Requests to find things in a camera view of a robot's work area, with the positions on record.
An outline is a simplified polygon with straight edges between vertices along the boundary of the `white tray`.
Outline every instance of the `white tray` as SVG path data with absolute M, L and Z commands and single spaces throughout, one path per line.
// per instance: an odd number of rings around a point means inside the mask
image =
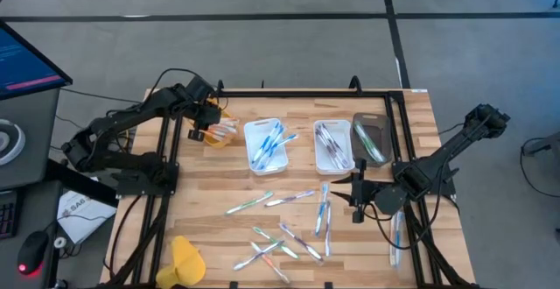
M 272 156 L 269 165 L 265 170 L 258 171 L 251 165 L 251 158 L 259 150 L 264 139 L 270 134 L 277 123 L 281 123 L 278 118 L 269 118 L 255 122 L 245 123 L 245 146 L 247 147 L 248 167 L 258 176 L 280 173 L 288 167 L 288 155 L 284 145 L 279 146 Z
M 337 168 L 329 158 L 321 140 L 317 139 L 315 130 L 320 123 L 324 123 L 331 133 L 332 138 L 336 141 L 340 149 L 344 152 L 344 156 L 350 162 L 350 166 L 345 169 Z M 315 166 L 317 173 L 321 175 L 341 175 L 346 174 L 354 169 L 354 158 L 352 156 L 352 143 L 350 141 L 351 124 L 347 120 L 319 120 L 313 124 L 313 139 L 315 140 Z

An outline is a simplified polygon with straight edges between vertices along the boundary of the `monitor screen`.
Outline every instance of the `monitor screen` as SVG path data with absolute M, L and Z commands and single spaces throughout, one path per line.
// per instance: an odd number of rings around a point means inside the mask
M 0 26 L 0 100 L 71 83 L 61 70 L 12 29 Z

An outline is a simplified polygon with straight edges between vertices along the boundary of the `black desk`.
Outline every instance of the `black desk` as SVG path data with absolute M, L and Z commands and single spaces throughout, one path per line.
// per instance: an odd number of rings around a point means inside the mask
M 22 152 L 0 166 L 0 190 L 37 183 L 45 177 L 58 101 L 58 89 L 0 101 L 0 118 L 15 123 L 25 133 Z
M 25 133 L 25 147 L 13 161 L 0 166 L 0 190 L 24 187 L 17 234 L 0 240 L 0 287 L 43 289 L 56 277 L 58 254 L 53 253 L 57 225 L 49 228 L 49 244 L 40 272 L 23 276 L 16 262 L 21 244 L 34 231 L 56 220 L 62 187 L 116 207 L 115 190 L 100 185 L 48 158 L 59 90 L 19 96 L 0 102 L 0 118 L 17 124 Z
M 56 219 L 62 185 L 58 181 L 31 184 L 25 188 L 24 205 L 19 217 L 16 237 L 0 240 L 0 270 L 2 288 L 39 289 L 46 288 L 50 281 L 53 240 L 56 225 L 49 230 L 49 243 L 45 251 L 43 265 L 37 273 L 24 276 L 18 272 L 17 260 L 21 244 L 32 232 L 44 229 Z

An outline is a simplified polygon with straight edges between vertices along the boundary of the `roll of tape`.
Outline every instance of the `roll of tape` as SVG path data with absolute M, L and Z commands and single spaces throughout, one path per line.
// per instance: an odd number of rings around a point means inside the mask
M 0 152 L 8 147 L 10 144 L 10 136 L 7 133 L 0 131 Z
M 64 249 L 65 246 L 67 246 L 67 240 L 64 237 L 59 236 L 54 240 L 55 249 Z

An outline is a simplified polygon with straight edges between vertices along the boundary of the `wooden table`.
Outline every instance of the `wooden table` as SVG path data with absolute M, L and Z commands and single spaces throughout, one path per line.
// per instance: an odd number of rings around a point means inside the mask
M 417 156 L 434 152 L 439 146 L 438 129 L 433 116 L 430 98 L 425 91 L 404 90 L 409 124 Z M 399 112 L 393 104 L 397 133 L 402 155 L 406 157 L 403 129 Z M 385 115 L 385 104 L 381 98 L 230 98 L 227 111 L 241 119 L 241 126 L 249 121 L 278 117 L 289 130 L 300 138 L 287 145 L 290 164 L 287 171 L 276 175 L 257 177 L 247 161 L 244 136 L 241 134 L 229 146 L 214 149 L 186 138 L 183 132 L 178 151 L 180 176 L 177 192 L 171 198 L 167 217 L 161 266 L 172 259 L 170 242 L 175 236 L 185 236 L 196 247 L 206 262 L 206 276 L 195 287 L 228 287 L 230 281 L 238 281 L 240 287 L 280 287 L 275 273 L 264 263 L 255 262 L 242 271 L 233 271 L 235 262 L 254 254 L 249 241 L 261 246 L 268 242 L 251 228 L 259 226 L 272 236 L 281 236 L 278 222 L 284 221 L 324 253 L 324 239 L 312 235 L 317 216 L 318 197 L 302 199 L 297 203 L 264 209 L 253 207 L 236 215 L 224 216 L 229 208 L 239 205 L 264 191 L 272 190 L 276 197 L 287 196 L 307 189 L 319 190 L 323 180 L 337 180 L 340 176 L 321 176 L 315 170 L 313 149 L 313 122 L 319 119 L 346 119 L 352 121 L 355 112 Z M 155 151 L 158 143 L 160 119 L 141 124 L 136 132 L 133 153 Z M 169 128 L 168 145 L 171 142 L 172 123 Z M 392 180 L 390 165 L 381 169 L 369 168 L 369 180 Z M 350 185 L 331 185 L 332 190 L 350 192 Z M 322 288 L 325 282 L 333 282 L 336 288 L 357 287 L 416 287 L 410 252 L 403 253 L 401 268 L 393 269 L 389 264 L 389 244 L 383 239 L 377 224 L 366 219 L 362 224 L 352 223 L 353 208 L 340 198 L 332 199 L 332 253 L 323 266 L 315 264 L 303 249 L 291 240 L 288 245 L 300 255 L 299 261 L 275 251 L 273 259 L 292 280 L 293 287 Z M 133 198 L 122 199 L 113 228 Z M 427 198 L 428 209 L 435 206 L 435 197 Z M 115 266 L 120 267 L 137 245 L 144 215 L 145 197 L 133 208 L 118 240 Z M 384 224 L 389 231 L 389 224 Z M 442 199 L 433 235 L 436 245 L 449 260 L 459 275 L 474 281 L 473 270 L 466 249 L 465 239 L 457 210 Z M 107 258 L 112 245 L 109 245 Z M 151 248 L 146 253 L 142 279 L 147 279 L 151 262 Z M 427 255 L 421 247 L 423 269 L 427 281 L 431 281 Z M 105 270 L 101 281 L 108 279 Z

